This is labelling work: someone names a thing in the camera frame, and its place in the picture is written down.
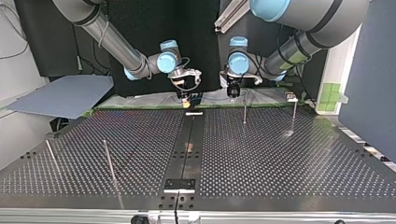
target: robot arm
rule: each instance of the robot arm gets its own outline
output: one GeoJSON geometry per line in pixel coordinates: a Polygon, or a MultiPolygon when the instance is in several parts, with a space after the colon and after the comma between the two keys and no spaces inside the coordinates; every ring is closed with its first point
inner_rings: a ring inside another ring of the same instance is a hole
{"type": "Polygon", "coordinates": [[[234,37],[228,61],[229,84],[235,88],[238,78],[258,73],[264,78],[278,80],[320,50],[331,49],[349,38],[363,22],[369,4],[370,0],[250,0],[255,16],[299,32],[267,59],[248,53],[248,41],[244,37],[234,37]]]}
{"type": "Polygon", "coordinates": [[[162,53],[149,57],[132,47],[101,12],[104,0],[53,0],[61,13],[77,26],[81,26],[105,48],[123,66],[130,80],[151,77],[165,73],[181,91],[182,97],[188,97],[185,77],[195,77],[195,86],[201,83],[201,72],[185,68],[177,42],[169,40],[161,43],[162,53]]]}

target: white wall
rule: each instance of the white wall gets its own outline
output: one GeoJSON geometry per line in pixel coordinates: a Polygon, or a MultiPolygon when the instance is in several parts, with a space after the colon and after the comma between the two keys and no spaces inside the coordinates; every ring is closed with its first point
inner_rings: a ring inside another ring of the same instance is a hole
{"type": "MultiPolygon", "coordinates": [[[[13,0],[0,0],[15,8],[13,0]]],[[[11,21],[18,19],[5,9],[11,21]]],[[[0,58],[24,49],[26,42],[0,16],[0,58]]],[[[50,132],[50,117],[15,113],[5,106],[18,97],[45,85],[30,49],[21,56],[0,60],[0,169],[15,161],[24,152],[38,146],[50,132]]]]}
{"type": "MultiPolygon", "coordinates": [[[[323,71],[323,77],[320,83],[318,102],[323,91],[325,83],[340,83],[340,93],[343,95],[346,90],[350,69],[352,67],[355,51],[358,44],[361,27],[347,40],[335,48],[329,50],[327,61],[323,71]]],[[[338,115],[340,113],[342,103],[340,102],[335,112],[317,111],[320,115],[338,115]]]]}

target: metal optical breadboard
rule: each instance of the metal optical breadboard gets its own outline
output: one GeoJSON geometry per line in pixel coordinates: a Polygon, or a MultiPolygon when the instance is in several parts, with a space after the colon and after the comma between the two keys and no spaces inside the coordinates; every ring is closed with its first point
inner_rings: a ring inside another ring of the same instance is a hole
{"type": "Polygon", "coordinates": [[[201,161],[184,178],[199,186],[198,211],[396,213],[396,174],[310,110],[205,111],[201,161]]]}
{"type": "Polygon", "coordinates": [[[95,112],[50,142],[56,160],[43,147],[2,171],[0,206],[158,209],[183,114],[95,112]],[[104,140],[117,181],[112,179],[104,140]]]}

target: vertical metal post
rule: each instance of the vertical metal post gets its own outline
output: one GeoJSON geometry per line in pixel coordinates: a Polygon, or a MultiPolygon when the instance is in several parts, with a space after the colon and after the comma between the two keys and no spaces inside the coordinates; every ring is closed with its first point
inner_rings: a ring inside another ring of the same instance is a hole
{"type": "Polygon", "coordinates": [[[47,147],[48,147],[48,149],[49,149],[50,156],[52,157],[53,160],[56,160],[55,154],[53,154],[52,147],[51,147],[51,145],[50,145],[50,141],[49,141],[49,140],[46,140],[46,144],[47,144],[47,147]]]}
{"type": "Polygon", "coordinates": [[[117,181],[116,174],[114,173],[113,169],[113,162],[110,157],[110,151],[108,150],[107,140],[103,140],[103,146],[105,147],[105,151],[107,154],[108,166],[110,167],[111,176],[113,177],[114,181],[117,181]]]}
{"type": "Polygon", "coordinates": [[[248,94],[245,94],[245,100],[244,100],[244,124],[247,123],[247,113],[248,113],[248,94]]]}
{"type": "Polygon", "coordinates": [[[296,101],[296,102],[294,103],[293,119],[296,119],[297,104],[298,104],[298,101],[296,101]]]}

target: green sticker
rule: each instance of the green sticker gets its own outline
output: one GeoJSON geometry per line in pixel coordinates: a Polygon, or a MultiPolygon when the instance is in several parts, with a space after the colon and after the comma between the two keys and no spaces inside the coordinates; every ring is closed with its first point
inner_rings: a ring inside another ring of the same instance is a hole
{"type": "MultiPolygon", "coordinates": [[[[291,56],[289,58],[289,61],[291,63],[302,63],[305,62],[308,58],[305,57],[300,51],[297,51],[293,56],[291,56]]],[[[282,64],[282,66],[280,66],[280,69],[282,70],[289,70],[292,67],[294,67],[294,65],[289,64],[289,63],[284,63],[282,64]]]]}
{"type": "Polygon", "coordinates": [[[334,112],[341,98],[341,84],[323,83],[318,111],[334,112]]]}

